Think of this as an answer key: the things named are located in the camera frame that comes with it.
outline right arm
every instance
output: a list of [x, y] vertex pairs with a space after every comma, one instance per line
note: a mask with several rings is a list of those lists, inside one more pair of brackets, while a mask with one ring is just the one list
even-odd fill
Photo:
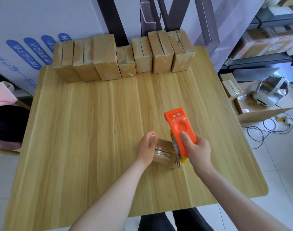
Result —
[[251, 199], [243, 195], [213, 167], [210, 161], [210, 144], [196, 135], [193, 144], [185, 132], [181, 139], [187, 149], [189, 160], [195, 173], [213, 194], [239, 231], [290, 231], [285, 225]]

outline hand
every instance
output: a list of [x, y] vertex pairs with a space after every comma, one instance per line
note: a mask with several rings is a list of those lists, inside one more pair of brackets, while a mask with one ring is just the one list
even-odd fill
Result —
[[194, 171], [198, 176], [204, 172], [210, 172], [214, 169], [210, 161], [210, 144], [200, 135], [195, 135], [197, 144], [194, 144], [186, 132], [182, 131], [180, 137], [187, 149], [189, 161], [194, 167]]
[[[150, 136], [155, 136], [151, 144], [149, 145]], [[158, 138], [154, 131], [146, 133], [138, 144], [137, 159], [136, 161], [142, 162], [144, 169], [146, 169], [152, 162], [154, 157], [155, 146], [158, 143]]]

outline white label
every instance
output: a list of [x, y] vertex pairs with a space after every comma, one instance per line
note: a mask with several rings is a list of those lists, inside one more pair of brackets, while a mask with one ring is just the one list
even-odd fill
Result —
[[285, 27], [282, 27], [282, 26], [276, 26], [276, 27], [274, 27], [274, 30], [275, 30], [277, 33], [287, 32], [287, 30], [285, 29]]
[[277, 45], [273, 45], [269, 50], [267, 51], [272, 51], [272, 50], [277, 50], [279, 49], [281, 46], [283, 46], [284, 44], [277, 44]]
[[293, 14], [293, 11], [288, 6], [275, 5], [268, 8], [273, 13], [273, 15]]

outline forearm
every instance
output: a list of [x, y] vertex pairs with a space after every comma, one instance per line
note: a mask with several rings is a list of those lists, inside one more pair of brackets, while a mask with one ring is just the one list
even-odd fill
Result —
[[70, 230], [124, 230], [143, 171], [143, 164], [135, 161]]
[[200, 178], [239, 231], [290, 230], [243, 195], [215, 169], [203, 172]]

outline wooden table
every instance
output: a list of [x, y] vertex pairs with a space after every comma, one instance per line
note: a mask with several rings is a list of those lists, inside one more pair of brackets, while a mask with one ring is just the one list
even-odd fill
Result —
[[[248, 197], [268, 187], [202, 46], [188, 71], [141, 73], [113, 81], [65, 84], [41, 70], [4, 230], [71, 226], [129, 167], [148, 131], [169, 140], [163, 113], [183, 107], [210, 141], [215, 168]], [[142, 175], [129, 216], [216, 203], [190, 163], [153, 162]]]

